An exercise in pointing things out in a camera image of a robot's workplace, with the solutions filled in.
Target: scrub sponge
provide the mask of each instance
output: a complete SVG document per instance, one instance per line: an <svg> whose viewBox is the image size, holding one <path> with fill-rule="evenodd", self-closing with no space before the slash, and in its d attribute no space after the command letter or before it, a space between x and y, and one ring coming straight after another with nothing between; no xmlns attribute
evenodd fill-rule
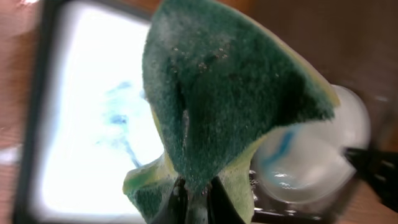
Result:
<svg viewBox="0 0 398 224"><path fill-rule="evenodd" d="M211 0L162 3L147 36L143 79L165 154L129 173L124 193L147 222L178 174L193 195L219 175L249 222L249 161L265 134L330 119L338 105L331 86L301 56L250 18Z"/></svg>

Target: sponge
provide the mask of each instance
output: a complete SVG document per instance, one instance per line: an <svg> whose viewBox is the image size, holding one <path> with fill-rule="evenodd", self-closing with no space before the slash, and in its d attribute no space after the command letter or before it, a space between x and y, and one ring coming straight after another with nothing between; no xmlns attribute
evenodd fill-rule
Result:
<svg viewBox="0 0 398 224"><path fill-rule="evenodd" d="M142 63L165 152L131 171L123 190L147 222L178 175L192 195L219 175L249 223L249 163L266 133L330 119L339 103L327 81L278 37L212 0L165 0Z"/></svg>

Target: blue stain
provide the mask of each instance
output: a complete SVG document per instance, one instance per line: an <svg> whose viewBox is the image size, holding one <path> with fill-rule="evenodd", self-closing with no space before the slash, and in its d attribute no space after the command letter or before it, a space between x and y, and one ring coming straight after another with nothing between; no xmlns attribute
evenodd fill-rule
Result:
<svg viewBox="0 0 398 224"><path fill-rule="evenodd" d="M133 103L125 97L126 94L128 94L126 91L132 87L133 85L131 83L122 82L116 88L107 92L109 101L106 105L108 110L106 113L106 124L117 126L123 131L121 135L115 137L116 139L113 139L113 141L117 141L121 146L124 146L125 152L129 154L132 163L138 168L141 167L142 164L138 161L134 148L131 146L131 143L127 138L129 135L129 116L122 112L128 108L131 103Z"/></svg>
<svg viewBox="0 0 398 224"><path fill-rule="evenodd" d="M270 172L270 166L273 165L275 162L283 158L285 155L287 155L290 152L292 140L294 139L295 135L301 128L301 125L295 125L291 128L289 128L286 133L282 136L282 140L280 142L279 148L276 150L276 152L271 155L270 157L264 159L262 161L262 168L264 173L267 174L267 178L270 180L273 180L275 184L277 183L277 180L275 180L275 177L271 175Z"/></svg>

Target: black frame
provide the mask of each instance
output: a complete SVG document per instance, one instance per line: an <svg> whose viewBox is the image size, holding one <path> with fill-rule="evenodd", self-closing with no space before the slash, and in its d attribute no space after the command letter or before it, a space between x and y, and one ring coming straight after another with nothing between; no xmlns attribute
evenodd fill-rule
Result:
<svg viewBox="0 0 398 224"><path fill-rule="evenodd" d="M54 40L56 39L57 27L60 23L60 11L63 6L72 1L80 0L43 0L41 8L41 22L39 28L39 44L36 53L35 67L31 85L31 96L27 126L25 131L23 155L18 177L18 186L12 213L13 224L59 224L54 222L39 222L29 211L30 186L35 174L34 161L36 159L35 133L39 125L42 111L43 97L47 91L47 80L49 77L49 60L52 56ZM151 14L141 9L133 8L127 4L112 0L84 0L100 3L121 12L135 15L141 19L150 21Z"/></svg>

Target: black object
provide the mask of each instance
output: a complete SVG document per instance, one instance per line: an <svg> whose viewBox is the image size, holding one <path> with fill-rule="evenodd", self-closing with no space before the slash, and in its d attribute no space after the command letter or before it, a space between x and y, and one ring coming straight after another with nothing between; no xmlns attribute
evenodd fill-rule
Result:
<svg viewBox="0 0 398 224"><path fill-rule="evenodd" d="M256 213L253 218L254 222L261 223L296 223L296 224L326 224L330 223L329 220L326 219L313 219L310 215L298 214L294 216L284 215L280 213L272 213L272 212L263 212Z"/></svg>
<svg viewBox="0 0 398 224"><path fill-rule="evenodd" d="M348 148L345 157L381 203L398 212L398 153Z"/></svg>
<svg viewBox="0 0 398 224"><path fill-rule="evenodd" d="M228 198L219 177L215 177L211 181L211 187L207 195L207 215L208 224L244 224L244 221Z"/></svg>
<svg viewBox="0 0 398 224"><path fill-rule="evenodd" d="M186 224L188 194L184 184L185 181L180 177L175 181L168 202L150 224ZM208 224L244 224L219 177L215 177L208 186L206 199Z"/></svg>
<svg viewBox="0 0 398 224"><path fill-rule="evenodd" d="M184 224L188 209L188 193L185 180L179 177L170 194L169 201L159 211L151 224Z"/></svg>

